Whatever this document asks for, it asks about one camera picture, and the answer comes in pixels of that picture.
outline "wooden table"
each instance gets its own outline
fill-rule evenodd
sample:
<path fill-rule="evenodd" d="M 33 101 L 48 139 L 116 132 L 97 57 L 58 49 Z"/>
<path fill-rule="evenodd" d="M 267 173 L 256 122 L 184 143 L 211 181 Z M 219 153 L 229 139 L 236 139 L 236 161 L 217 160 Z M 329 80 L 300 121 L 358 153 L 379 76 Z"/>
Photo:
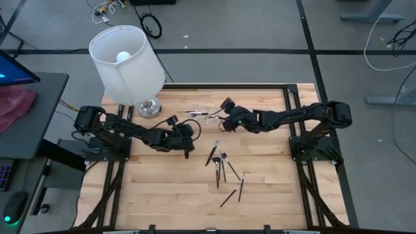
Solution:
<path fill-rule="evenodd" d="M 302 105 L 318 101 L 313 84 L 298 84 L 298 89 Z M 158 95 L 162 103 L 160 116 L 145 120 L 135 111 L 133 123 L 152 127 L 173 114 L 181 122 L 188 116 L 179 111 L 192 110 L 197 105 L 209 107 L 212 112 L 227 97 L 248 109 L 286 110 L 283 92 L 273 88 L 164 89 Z M 117 113 L 118 104 L 107 96 L 102 106 L 107 112 Z M 311 129 L 317 122 L 305 124 Z M 201 137 L 194 142 L 196 149 L 187 160 L 182 151 L 161 153 L 140 140 L 133 140 L 131 158 L 123 175 L 116 229 L 148 229 L 150 224 L 155 224 L 157 229 L 263 229 L 266 224 L 272 229 L 307 227 L 296 165 L 288 143 L 288 125 L 260 134 L 249 133 L 241 127 L 236 133 L 223 133 L 218 130 L 218 122 L 201 126 Z M 216 154 L 226 152 L 237 173 L 241 176 L 246 172 L 241 202 L 237 202 L 236 193 L 222 208 L 220 204 L 239 181 L 225 164 L 227 183 L 222 180 L 220 188 L 216 188 L 214 164 L 205 167 L 215 140 L 220 140 Z M 314 165 L 322 198 L 347 224 L 335 167 L 329 161 L 315 161 Z M 100 199 L 106 169 L 107 162 L 100 162 L 85 175 L 75 225 L 85 220 Z M 315 204 L 312 198 L 309 200 L 317 225 Z"/>

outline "monitor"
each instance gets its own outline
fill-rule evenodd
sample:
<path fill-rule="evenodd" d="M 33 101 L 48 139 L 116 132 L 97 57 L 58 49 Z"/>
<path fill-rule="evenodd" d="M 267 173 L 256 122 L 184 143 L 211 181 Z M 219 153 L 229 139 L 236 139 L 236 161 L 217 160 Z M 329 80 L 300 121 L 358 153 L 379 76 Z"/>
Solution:
<path fill-rule="evenodd" d="M 0 50 L 0 86 L 40 82 L 40 78 Z"/>

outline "white lampshade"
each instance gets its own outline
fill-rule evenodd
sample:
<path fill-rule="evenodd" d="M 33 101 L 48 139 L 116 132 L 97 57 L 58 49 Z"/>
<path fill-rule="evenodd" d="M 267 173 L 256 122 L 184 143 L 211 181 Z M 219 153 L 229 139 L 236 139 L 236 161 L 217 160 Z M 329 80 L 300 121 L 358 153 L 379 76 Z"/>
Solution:
<path fill-rule="evenodd" d="M 162 89 L 165 74 L 144 32 L 116 26 L 90 42 L 90 55 L 106 94 L 122 105 L 140 105 Z"/>

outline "lamp base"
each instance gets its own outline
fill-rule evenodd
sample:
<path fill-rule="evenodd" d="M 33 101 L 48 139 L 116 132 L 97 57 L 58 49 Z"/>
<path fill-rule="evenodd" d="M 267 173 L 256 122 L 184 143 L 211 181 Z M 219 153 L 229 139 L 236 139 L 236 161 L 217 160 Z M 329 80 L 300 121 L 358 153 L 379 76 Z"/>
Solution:
<path fill-rule="evenodd" d="M 153 97 L 137 104 L 136 109 L 141 117 L 151 119 L 158 117 L 162 111 L 162 105 L 156 97 Z"/>

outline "light bulb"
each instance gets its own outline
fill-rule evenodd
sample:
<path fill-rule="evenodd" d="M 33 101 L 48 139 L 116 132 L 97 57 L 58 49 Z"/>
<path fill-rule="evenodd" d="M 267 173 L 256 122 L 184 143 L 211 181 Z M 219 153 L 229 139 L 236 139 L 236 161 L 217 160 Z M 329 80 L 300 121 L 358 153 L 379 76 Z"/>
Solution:
<path fill-rule="evenodd" d="M 130 58 L 131 58 L 131 55 L 130 55 L 129 52 L 122 51 L 122 52 L 117 54 L 116 60 L 117 60 L 117 62 L 123 62 L 127 59 L 130 59 Z"/>

